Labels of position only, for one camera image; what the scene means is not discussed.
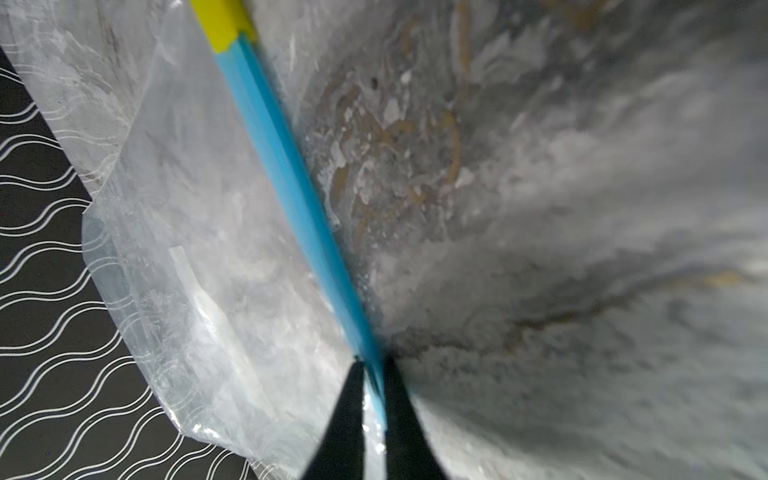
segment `marble surface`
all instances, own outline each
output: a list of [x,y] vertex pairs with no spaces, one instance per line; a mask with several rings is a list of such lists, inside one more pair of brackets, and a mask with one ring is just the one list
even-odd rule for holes
[[[95,193],[167,8],[92,4],[0,42]],[[766,3],[593,5],[249,3],[448,470],[768,478]]]

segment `clear plastic bag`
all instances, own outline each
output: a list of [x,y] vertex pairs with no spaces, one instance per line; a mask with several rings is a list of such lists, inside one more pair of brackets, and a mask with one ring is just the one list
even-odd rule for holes
[[269,465],[271,478],[299,475],[353,355],[180,2],[83,242],[179,430]]

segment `black fabric with white wavy lines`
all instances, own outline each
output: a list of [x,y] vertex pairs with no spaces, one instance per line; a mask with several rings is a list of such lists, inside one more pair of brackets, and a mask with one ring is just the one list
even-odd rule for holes
[[151,394],[81,258],[89,203],[0,52],[0,479],[256,478]]

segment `blue and yellow stick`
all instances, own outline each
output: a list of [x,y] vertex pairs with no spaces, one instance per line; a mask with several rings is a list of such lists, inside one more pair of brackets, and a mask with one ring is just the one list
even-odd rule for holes
[[253,51],[256,32],[240,0],[191,0],[191,3],[293,234],[328,296],[349,345],[366,364],[372,379],[372,404],[384,422],[384,379],[379,347],[333,242],[285,117]]

